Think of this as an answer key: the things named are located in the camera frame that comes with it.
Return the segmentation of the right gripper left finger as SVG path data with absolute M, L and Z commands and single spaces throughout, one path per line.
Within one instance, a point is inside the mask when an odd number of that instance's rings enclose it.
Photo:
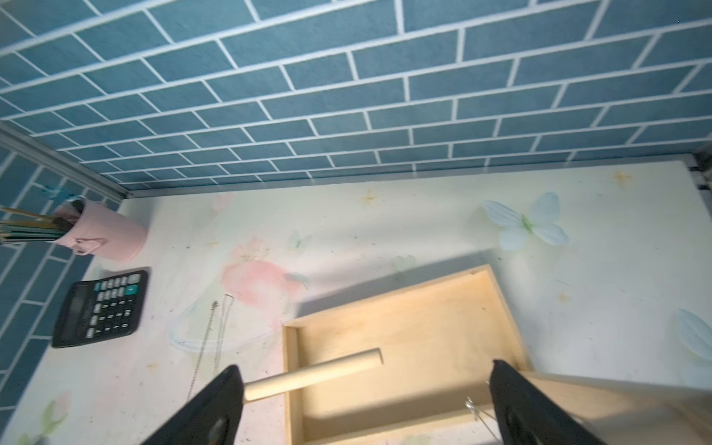
M 236 365 L 226 367 L 143 444 L 234 444 L 243 412 L 244 393 L 239 368 Z

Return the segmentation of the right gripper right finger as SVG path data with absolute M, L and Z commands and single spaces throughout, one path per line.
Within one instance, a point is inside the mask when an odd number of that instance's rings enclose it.
M 489 393 L 504 445 L 604 445 L 505 361 L 493 362 Z

